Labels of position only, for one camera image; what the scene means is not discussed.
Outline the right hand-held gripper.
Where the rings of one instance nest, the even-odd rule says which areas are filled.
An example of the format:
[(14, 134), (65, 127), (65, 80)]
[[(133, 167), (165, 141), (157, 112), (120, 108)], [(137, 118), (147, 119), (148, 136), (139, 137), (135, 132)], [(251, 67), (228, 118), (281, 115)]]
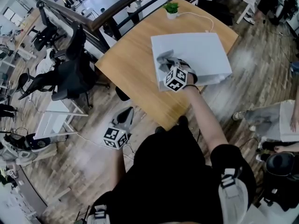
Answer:
[(197, 74), (190, 65), (176, 57), (166, 58), (166, 63), (160, 64), (159, 69), (167, 73), (164, 78), (165, 87), (174, 92), (188, 85), (195, 85), (198, 81)]

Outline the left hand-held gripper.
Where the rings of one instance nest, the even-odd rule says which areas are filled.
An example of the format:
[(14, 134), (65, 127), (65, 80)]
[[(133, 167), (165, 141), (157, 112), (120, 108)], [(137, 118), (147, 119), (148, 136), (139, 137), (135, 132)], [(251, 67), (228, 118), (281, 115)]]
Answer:
[(131, 106), (127, 109), (127, 118), (122, 122), (121, 113), (116, 113), (107, 128), (103, 141), (105, 146), (120, 150), (132, 135), (130, 127), (134, 117), (134, 108)]

